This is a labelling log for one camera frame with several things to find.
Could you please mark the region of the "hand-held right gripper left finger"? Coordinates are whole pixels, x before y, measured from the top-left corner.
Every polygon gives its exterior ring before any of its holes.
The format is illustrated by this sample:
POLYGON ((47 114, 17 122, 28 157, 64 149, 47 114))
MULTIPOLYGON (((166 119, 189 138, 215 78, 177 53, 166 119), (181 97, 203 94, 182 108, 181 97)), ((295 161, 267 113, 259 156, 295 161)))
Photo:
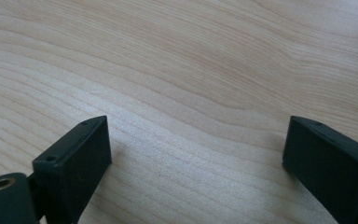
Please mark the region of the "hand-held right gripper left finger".
POLYGON ((111 162, 106 116, 80 122, 34 159, 47 221, 76 224, 111 162))

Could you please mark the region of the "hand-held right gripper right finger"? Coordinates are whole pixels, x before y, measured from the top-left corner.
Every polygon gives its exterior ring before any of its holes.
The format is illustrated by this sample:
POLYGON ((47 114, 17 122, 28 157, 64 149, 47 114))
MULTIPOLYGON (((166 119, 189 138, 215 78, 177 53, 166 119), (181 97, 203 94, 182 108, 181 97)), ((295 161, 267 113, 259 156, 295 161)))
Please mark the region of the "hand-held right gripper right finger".
POLYGON ((358 142, 319 121, 292 116, 282 164, 339 224, 358 224, 358 142))

